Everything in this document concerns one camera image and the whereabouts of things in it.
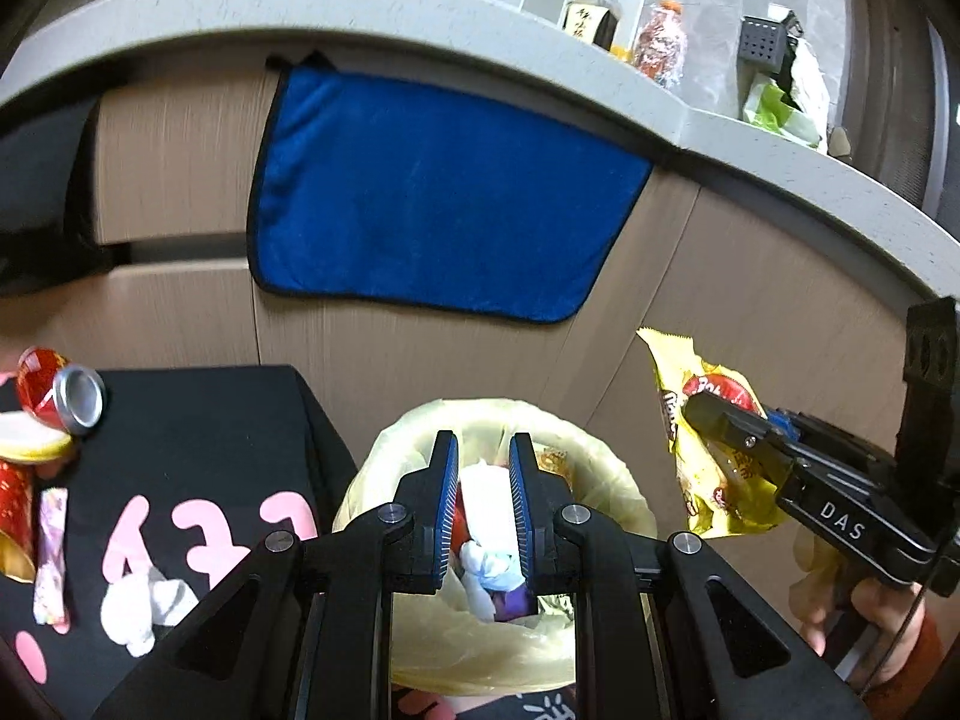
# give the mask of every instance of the glass bottle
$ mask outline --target glass bottle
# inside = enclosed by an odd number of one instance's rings
[[[563,31],[609,51],[622,15],[620,0],[569,0],[563,14]]]

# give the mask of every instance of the countertop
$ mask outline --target countertop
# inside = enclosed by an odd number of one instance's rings
[[[691,108],[606,52],[494,0],[97,0],[18,47],[0,77],[0,105],[132,50],[271,30],[413,44],[526,76],[798,199],[933,293],[960,295],[960,244],[897,194],[811,148]]]

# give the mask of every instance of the silver bolt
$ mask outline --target silver bolt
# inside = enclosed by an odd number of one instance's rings
[[[673,545],[685,555],[696,555],[700,552],[700,547],[704,545],[702,541],[694,536],[693,533],[677,533],[673,538]]]
[[[264,543],[271,552],[286,552],[294,545],[294,535],[287,531],[273,531]]]
[[[394,525],[400,522],[403,517],[406,517],[407,508],[402,503],[385,503],[376,510],[376,515],[380,518],[380,522],[385,522],[387,525]]]
[[[571,525],[583,525],[590,519],[590,509],[581,506],[579,503],[571,503],[563,507],[563,512],[560,512],[560,515]]]

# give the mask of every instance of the triangular cutout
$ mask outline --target triangular cutout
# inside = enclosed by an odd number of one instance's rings
[[[738,677],[748,679],[790,661],[787,648],[720,581],[707,582],[707,595]]]
[[[245,581],[236,594],[179,648],[174,659],[176,666],[221,682],[229,679],[240,655],[240,645],[259,591],[259,581]]]

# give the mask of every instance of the white plastic bag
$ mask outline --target white plastic bag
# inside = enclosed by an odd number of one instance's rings
[[[610,447],[536,406],[498,399],[436,400],[403,415],[377,438],[333,530],[391,501],[403,474],[426,467],[443,429],[457,436],[461,467],[481,458],[505,466],[510,439],[519,432],[565,451],[576,500],[616,519],[625,531],[656,536],[654,515]],[[445,695],[533,692],[574,682],[573,622],[563,613],[544,613],[526,623],[478,620],[450,570],[435,596],[394,596],[392,678]]]

